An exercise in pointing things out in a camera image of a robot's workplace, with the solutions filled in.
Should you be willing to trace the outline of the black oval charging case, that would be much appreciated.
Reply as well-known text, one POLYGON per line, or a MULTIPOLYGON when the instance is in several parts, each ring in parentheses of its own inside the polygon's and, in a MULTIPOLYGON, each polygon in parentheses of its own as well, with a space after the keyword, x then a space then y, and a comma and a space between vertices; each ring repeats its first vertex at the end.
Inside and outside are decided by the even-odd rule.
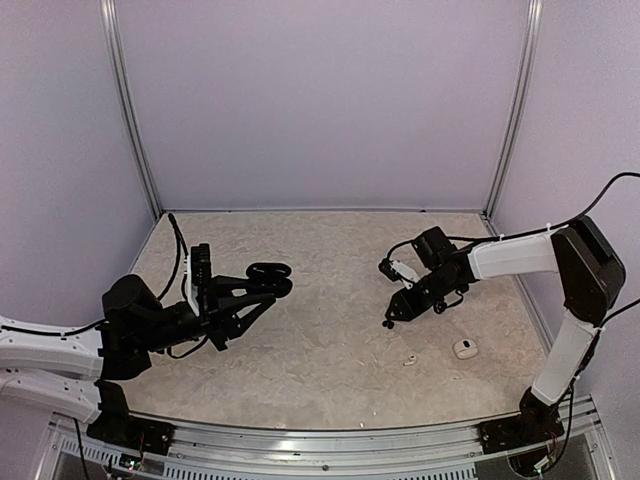
POLYGON ((293 289, 292 269, 284 263, 258 262, 246 269, 247 292, 286 297, 293 289))

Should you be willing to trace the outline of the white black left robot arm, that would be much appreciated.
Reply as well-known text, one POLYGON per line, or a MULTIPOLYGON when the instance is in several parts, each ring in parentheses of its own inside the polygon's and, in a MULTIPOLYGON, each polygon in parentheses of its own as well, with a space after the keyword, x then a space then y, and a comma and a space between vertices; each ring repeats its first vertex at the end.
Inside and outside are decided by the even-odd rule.
POLYGON ((1 393, 102 430, 121 445, 140 434, 120 382, 148 370, 151 354, 183 343, 222 351, 241 337, 290 286, 215 276, 189 299, 163 306, 137 275, 103 296, 104 317, 85 327, 1 320, 1 393))

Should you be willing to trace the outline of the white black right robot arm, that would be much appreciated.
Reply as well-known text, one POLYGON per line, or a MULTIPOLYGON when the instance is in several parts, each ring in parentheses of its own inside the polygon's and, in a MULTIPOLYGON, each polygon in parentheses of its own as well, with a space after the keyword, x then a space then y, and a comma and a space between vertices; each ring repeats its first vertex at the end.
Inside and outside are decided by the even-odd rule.
POLYGON ((589 365, 626 282, 626 268, 596 223, 581 215, 559 225, 503 237, 468 238, 431 227, 408 240, 426 272, 387 254, 380 272, 402 287, 382 322, 393 328, 427 312, 454 308, 481 281, 506 277, 552 278, 561 300, 561 323, 539 373, 516 414, 479 426, 487 450, 527 445, 564 434, 559 407, 589 365))

